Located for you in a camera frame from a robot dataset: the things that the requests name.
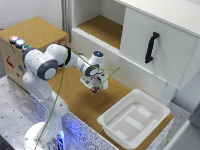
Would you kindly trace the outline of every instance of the cabinet shelf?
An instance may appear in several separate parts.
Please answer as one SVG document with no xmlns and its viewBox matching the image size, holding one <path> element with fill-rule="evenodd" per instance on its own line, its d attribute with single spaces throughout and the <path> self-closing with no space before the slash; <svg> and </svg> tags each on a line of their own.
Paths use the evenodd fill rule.
<svg viewBox="0 0 200 150">
<path fill-rule="evenodd" d="M 117 49 L 120 49 L 123 29 L 122 25 L 100 15 L 77 27 Z"/>
</svg>

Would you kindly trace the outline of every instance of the door handle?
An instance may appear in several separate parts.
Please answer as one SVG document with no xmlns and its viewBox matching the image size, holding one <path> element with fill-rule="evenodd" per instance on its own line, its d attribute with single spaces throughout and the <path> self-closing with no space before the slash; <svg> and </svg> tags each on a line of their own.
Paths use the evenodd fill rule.
<svg viewBox="0 0 200 150">
<path fill-rule="evenodd" d="M 145 57 L 145 63 L 148 64 L 149 62 L 151 62 L 153 60 L 153 57 L 151 56 L 152 50 L 153 50 L 153 46 L 154 46 L 154 40 L 157 39 L 160 35 L 156 32 L 153 32 L 153 36 L 151 37 L 150 41 L 149 41 L 149 45 L 147 48 L 147 53 L 146 53 L 146 57 Z"/>
</svg>

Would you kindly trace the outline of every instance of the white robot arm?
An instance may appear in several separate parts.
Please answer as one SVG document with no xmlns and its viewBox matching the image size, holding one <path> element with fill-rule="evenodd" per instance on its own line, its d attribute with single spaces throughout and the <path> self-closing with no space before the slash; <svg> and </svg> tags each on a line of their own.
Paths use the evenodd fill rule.
<svg viewBox="0 0 200 150">
<path fill-rule="evenodd" d="M 65 60 L 65 54 L 67 50 L 68 54 L 67 59 Z M 48 84 L 47 80 L 52 79 L 56 75 L 58 67 L 63 67 L 64 62 L 65 68 L 69 68 L 74 65 L 84 74 L 84 76 L 81 78 L 81 82 L 93 92 L 97 92 L 100 85 L 102 85 L 102 89 L 106 89 L 108 87 L 108 81 L 105 81 L 108 77 L 107 73 L 98 69 L 103 68 L 104 66 L 103 54 L 101 52 L 94 52 L 90 59 L 87 59 L 83 55 L 81 55 L 81 57 L 88 63 L 83 61 L 77 54 L 72 52 L 70 48 L 56 44 L 50 45 L 46 49 L 45 53 L 42 53 L 33 47 L 23 51 L 23 61 L 25 67 L 27 68 L 27 72 L 23 77 L 23 81 L 28 91 L 47 108 L 45 113 L 45 122 L 47 122 L 48 118 L 50 117 L 57 96 L 57 94 Z M 60 139 L 60 137 L 63 130 L 62 116 L 67 112 L 67 104 L 61 97 L 58 97 L 51 119 L 46 126 L 42 137 L 40 138 L 37 150 L 53 150 L 55 149 L 55 145 L 57 145 L 56 147 L 59 147 L 58 149 L 60 150 L 66 149 L 64 138 Z M 34 137 L 33 141 L 35 143 L 39 139 L 44 127 L 45 125 L 38 130 L 39 132 Z M 33 141 L 26 141 L 25 149 L 30 149 L 31 142 L 33 143 Z"/>
</svg>

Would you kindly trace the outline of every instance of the cabinet door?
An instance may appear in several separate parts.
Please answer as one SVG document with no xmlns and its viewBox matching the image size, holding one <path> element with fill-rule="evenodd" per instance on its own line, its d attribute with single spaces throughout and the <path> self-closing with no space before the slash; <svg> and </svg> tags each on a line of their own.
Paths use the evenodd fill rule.
<svg viewBox="0 0 200 150">
<path fill-rule="evenodd" d="M 153 60 L 146 64 L 153 32 L 160 37 L 154 40 Z M 196 36 L 127 8 L 120 54 L 179 86 L 197 41 Z"/>
</svg>

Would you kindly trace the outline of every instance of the brown box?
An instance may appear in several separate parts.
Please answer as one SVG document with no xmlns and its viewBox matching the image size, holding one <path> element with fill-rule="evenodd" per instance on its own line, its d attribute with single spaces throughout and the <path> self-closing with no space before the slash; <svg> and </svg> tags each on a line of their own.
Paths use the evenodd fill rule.
<svg viewBox="0 0 200 150">
<path fill-rule="evenodd" d="M 26 73 L 22 60 L 22 50 L 9 43 L 9 38 L 17 35 L 26 44 L 42 52 L 50 44 L 69 46 L 69 35 L 40 17 L 36 17 L 0 31 L 0 50 L 6 74 L 24 89 L 23 74 Z"/>
</svg>

